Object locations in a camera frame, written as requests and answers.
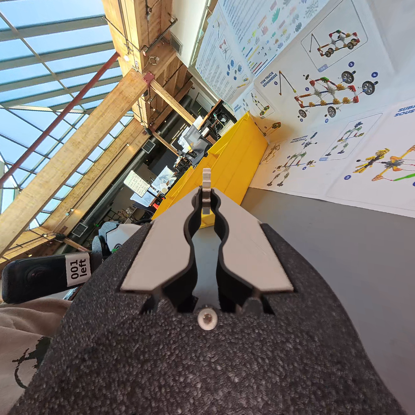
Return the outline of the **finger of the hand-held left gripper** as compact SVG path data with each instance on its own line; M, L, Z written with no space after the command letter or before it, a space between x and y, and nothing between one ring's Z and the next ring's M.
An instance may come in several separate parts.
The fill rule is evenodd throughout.
M109 251L117 246L122 246L133 234L135 234L142 225L120 224L115 229L106 233L106 243Z

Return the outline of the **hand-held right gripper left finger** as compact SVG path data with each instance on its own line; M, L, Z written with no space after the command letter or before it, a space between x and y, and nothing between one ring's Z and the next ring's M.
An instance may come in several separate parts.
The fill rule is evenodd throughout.
M156 218L122 284L122 292L189 298L198 280L192 238L202 215L202 188L195 188Z

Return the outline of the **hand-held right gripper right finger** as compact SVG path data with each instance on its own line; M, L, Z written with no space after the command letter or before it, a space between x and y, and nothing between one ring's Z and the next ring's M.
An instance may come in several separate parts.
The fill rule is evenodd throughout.
M215 214L214 230L221 240L218 267L221 285L231 290L238 281L261 294L294 291L277 254L269 242L262 223L218 189L211 190L211 210Z

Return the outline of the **white snowflake connector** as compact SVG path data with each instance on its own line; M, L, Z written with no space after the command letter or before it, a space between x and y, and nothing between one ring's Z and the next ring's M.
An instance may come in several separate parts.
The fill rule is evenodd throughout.
M211 169L203 169L202 177L202 214L209 215L211 207Z

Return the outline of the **grey desk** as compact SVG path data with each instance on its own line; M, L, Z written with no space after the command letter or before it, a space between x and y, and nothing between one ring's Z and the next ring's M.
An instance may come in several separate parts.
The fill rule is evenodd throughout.
M256 188L241 206L326 280L384 383L414 414L414 218Z

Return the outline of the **white flip chart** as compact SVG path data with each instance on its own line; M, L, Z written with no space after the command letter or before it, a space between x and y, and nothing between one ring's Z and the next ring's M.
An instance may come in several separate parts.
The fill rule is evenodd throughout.
M151 185L142 179L134 170L131 170L123 181L139 197L144 197Z

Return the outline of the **person's beige hoodie torso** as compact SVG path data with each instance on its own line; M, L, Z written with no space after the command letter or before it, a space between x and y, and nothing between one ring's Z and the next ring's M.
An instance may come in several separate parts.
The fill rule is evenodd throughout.
M71 304L56 298L1 304L1 414L8 414L27 389Z

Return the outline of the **black mesh office chair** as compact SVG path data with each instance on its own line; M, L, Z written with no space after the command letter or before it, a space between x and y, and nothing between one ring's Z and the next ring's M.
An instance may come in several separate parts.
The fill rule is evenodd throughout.
M185 143L184 150L186 150L187 147L190 148L186 150L186 152L181 152L181 155L190 162L190 165L193 168L196 168L202 159L208 156L208 150L211 148L212 144L203 137L193 124L184 131L181 138Z

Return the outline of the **toy instruction sheet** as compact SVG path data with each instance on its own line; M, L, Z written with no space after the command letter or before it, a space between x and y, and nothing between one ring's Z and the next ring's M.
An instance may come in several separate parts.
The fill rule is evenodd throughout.
M268 143L251 187L414 217L414 1L217 1L195 68Z

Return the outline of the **glass skylight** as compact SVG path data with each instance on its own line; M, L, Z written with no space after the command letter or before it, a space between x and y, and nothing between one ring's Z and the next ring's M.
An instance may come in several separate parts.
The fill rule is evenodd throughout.
M115 53L115 47L102 1L1 1L0 11L2 176L98 73ZM122 71L116 61L1 185L1 213L121 78ZM46 203L29 229L44 224L131 120L130 110Z

